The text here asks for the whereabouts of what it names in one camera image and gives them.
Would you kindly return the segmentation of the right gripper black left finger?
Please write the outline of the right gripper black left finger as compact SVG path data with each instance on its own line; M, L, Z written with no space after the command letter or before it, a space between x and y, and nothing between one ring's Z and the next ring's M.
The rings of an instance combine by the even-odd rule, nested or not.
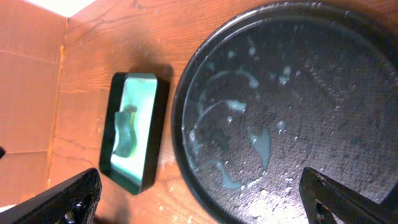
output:
M1 212L1 223L93 223L101 191L99 172L89 168Z

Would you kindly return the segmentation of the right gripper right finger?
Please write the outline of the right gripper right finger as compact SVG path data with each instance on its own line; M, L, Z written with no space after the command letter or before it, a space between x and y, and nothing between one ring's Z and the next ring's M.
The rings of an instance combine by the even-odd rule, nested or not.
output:
M309 223L397 223L397 186L376 203L310 167L304 168L300 197Z

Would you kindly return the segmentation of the dark green sponge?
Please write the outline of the dark green sponge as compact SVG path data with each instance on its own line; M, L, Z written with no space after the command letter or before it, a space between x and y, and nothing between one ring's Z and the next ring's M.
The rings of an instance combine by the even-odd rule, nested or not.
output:
M127 106L122 111L114 114L115 142L113 154L129 158L136 148L136 133L134 130L134 121L137 108Z

